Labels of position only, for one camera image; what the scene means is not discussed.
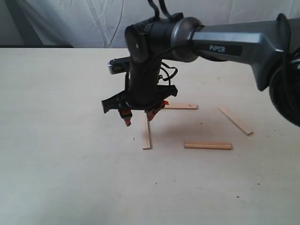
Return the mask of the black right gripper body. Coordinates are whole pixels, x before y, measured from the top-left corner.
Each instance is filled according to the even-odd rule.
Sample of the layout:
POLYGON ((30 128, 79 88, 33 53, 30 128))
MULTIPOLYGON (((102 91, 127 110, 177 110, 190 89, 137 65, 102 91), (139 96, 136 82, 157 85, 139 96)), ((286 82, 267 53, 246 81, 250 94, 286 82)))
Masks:
POLYGON ((159 72, 162 60, 155 59, 148 65, 138 63, 130 57, 130 67, 125 72, 125 89, 102 100, 104 113, 110 110, 150 110, 169 96, 177 96, 175 85, 159 85, 159 72))

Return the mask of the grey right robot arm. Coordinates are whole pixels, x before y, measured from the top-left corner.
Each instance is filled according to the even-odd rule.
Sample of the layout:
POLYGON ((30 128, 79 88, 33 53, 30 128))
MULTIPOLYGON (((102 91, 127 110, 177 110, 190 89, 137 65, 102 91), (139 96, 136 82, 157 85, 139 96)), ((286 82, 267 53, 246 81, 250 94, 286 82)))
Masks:
POLYGON ((258 90, 269 89, 276 110, 300 124, 300 21, 279 14, 274 21, 204 26, 177 13, 168 19, 149 18, 125 29, 130 55, 109 62, 111 74, 125 73, 122 92, 102 101, 105 113, 117 110, 127 126, 133 110, 148 120, 178 91, 160 85, 164 60, 192 62, 198 57, 249 65, 258 90))

